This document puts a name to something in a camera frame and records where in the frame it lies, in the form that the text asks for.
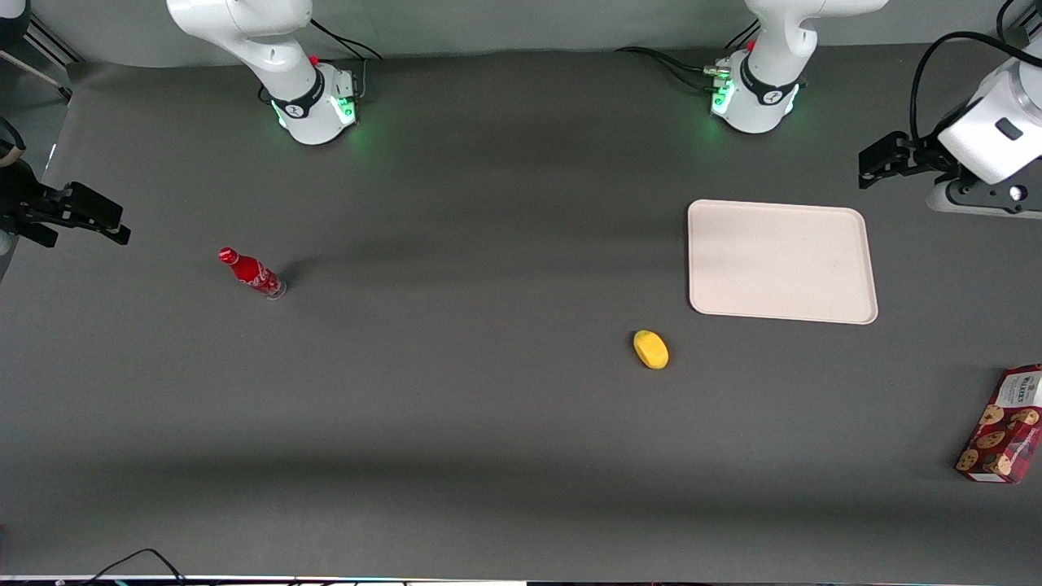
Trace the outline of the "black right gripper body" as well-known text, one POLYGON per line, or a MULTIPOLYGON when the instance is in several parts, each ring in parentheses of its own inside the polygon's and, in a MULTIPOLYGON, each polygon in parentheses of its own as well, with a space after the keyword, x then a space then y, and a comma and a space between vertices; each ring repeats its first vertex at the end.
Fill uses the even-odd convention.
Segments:
POLYGON ((42 187, 29 163, 18 158, 1 168, 1 230, 11 236, 42 238, 36 227, 42 187))

